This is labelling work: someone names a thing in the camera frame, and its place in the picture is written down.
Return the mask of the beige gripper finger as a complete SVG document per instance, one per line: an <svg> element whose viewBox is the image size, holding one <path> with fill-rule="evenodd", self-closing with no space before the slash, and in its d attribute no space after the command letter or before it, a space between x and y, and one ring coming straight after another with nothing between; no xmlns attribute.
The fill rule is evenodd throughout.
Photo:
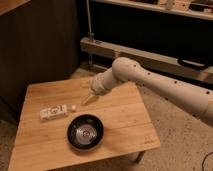
<svg viewBox="0 0 213 171"><path fill-rule="evenodd" d="M92 94L88 94L81 102L81 105L87 105L93 98Z"/></svg>
<svg viewBox="0 0 213 171"><path fill-rule="evenodd" d="M95 102L97 99L98 99L98 96L91 96L91 97L88 99L88 104Z"/></svg>

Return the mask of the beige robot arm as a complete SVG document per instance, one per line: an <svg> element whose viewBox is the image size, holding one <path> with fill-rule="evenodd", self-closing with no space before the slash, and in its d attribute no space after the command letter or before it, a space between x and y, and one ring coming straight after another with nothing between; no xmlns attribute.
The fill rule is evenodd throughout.
<svg viewBox="0 0 213 171"><path fill-rule="evenodd" d="M126 57L115 59L109 69L93 77L89 94L82 104L87 105L126 82L146 86L196 119L213 127L212 90L153 73L137 61Z"/></svg>

